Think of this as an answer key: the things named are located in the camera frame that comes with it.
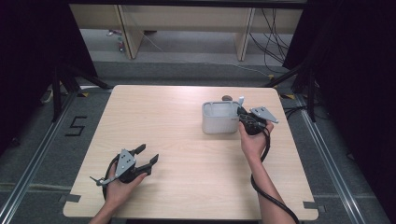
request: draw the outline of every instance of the person's left hand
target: person's left hand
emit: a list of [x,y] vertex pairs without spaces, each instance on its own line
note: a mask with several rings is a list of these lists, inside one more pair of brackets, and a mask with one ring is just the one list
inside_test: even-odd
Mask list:
[[[109,177],[114,176],[115,174],[116,163],[111,166]],[[116,206],[117,208],[123,205],[128,200],[134,188],[136,188],[146,176],[146,173],[139,175],[135,180],[128,184],[124,184],[118,179],[110,182],[106,189],[106,203],[110,203],[112,206]]]

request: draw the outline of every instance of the forearm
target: forearm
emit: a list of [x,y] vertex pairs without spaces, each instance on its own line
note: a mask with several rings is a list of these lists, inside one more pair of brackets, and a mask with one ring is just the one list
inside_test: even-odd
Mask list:
[[96,216],[90,221],[90,224],[107,224],[116,213],[117,209],[117,206],[105,203]]
[[[276,187],[274,186],[270,176],[262,165],[260,158],[248,159],[248,163],[257,186],[265,193],[269,194],[281,203],[284,203],[278,191],[276,190]],[[260,194],[258,194],[258,197],[260,210],[262,213],[262,223],[294,223],[292,217],[283,209],[281,209],[268,199],[264,198]]]

